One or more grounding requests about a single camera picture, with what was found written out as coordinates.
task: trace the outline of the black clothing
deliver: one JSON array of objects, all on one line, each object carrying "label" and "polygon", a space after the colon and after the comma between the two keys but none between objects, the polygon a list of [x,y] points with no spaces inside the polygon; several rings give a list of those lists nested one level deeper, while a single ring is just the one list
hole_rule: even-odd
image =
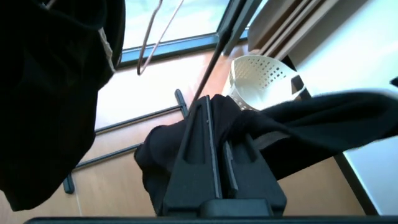
[{"label": "black clothing", "polygon": [[23,0],[2,8],[16,16],[1,22],[0,85],[0,190],[14,211],[46,201],[91,147],[98,90],[113,75],[98,31],[116,66],[124,7],[124,0],[58,0],[48,10]]},{"label": "black clothing", "polygon": [[[276,179],[282,179],[347,149],[398,134],[398,101],[374,93],[344,93],[241,111],[230,98],[211,100],[216,149],[246,133],[258,139]],[[154,128],[135,158],[157,214],[173,172],[187,119]],[[269,139],[269,144],[261,141]]]}]

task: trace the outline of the black garment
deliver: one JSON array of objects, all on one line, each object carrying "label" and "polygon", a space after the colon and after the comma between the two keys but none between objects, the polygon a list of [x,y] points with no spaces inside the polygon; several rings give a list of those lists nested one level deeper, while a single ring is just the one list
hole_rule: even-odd
[{"label": "black garment", "polygon": [[6,3],[2,20],[0,189],[14,211],[46,201],[91,147],[98,90],[119,62],[124,0]]},{"label": "black garment", "polygon": [[[347,149],[398,134],[398,101],[374,93],[345,93],[286,102],[260,112],[244,110],[230,97],[211,100],[217,150],[239,142],[284,133],[261,153],[276,179],[284,178]],[[154,128],[135,158],[156,213],[173,171],[186,120]]]}]

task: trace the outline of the wooden floor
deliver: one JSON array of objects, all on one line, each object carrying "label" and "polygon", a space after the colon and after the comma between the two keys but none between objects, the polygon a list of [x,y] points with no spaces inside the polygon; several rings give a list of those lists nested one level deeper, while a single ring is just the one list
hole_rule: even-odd
[{"label": "wooden floor", "polygon": [[[247,45],[221,56],[204,95],[221,93],[231,61],[247,54]],[[153,63],[138,77],[135,68],[119,71],[99,92],[96,127],[175,106],[179,88],[190,105],[213,51],[175,57]],[[142,142],[160,124],[182,119],[180,112],[133,124],[102,134],[83,161]],[[76,192],[67,195],[61,186],[41,206],[12,212],[0,193],[0,223],[23,223],[42,216],[154,216],[141,171],[133,154],[73,173]],[[328,159],[279,181],[288,198],[286,215],[362,215],[363,211],[333,159]]]}]

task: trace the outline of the white wall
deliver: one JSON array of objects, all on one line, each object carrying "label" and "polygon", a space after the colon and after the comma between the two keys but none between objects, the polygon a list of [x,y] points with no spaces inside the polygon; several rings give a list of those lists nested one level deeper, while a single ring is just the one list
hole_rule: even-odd
[{"label": "white wall", "polygon": [[[398,1],[341,0],[289,56],[312,96],[365,88],[398,98],[389,84],[398,76]],[[378,212],[398,215],[398,138],[345,155]]]}]

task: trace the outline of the black baseboard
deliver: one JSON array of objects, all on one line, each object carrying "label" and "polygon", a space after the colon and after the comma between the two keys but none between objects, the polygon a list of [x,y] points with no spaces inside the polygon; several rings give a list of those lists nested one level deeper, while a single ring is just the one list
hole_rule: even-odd
[{"label": "black baseboard", "polygon": [[[293,62],[286,56],[282,62],[284,62],[287,66],[291,69],[296,70]],[[300,77],[295,77],[292,79],[292,83],[296,89],[301,89],[304,86],[303,80]],[[302,94],[300,94],[302,100],[310,99],[311,94],[308,90],[304,90]],[[365,189],[363,188],[362,184],[360,183],[357,175],[355,174],[353,168],[349,164],[347,158],[343,153],[338,154],[334,157],[335,161],[337,162],[341,172],[343,173],[344,177],[346,178],[349,186],[353,190],[355,197],[357,198],[359,204],[361,204],[362,209],[364,210],[366,215],[379,215],[375,206],[373,205],[369,195],[366,193]]]}]

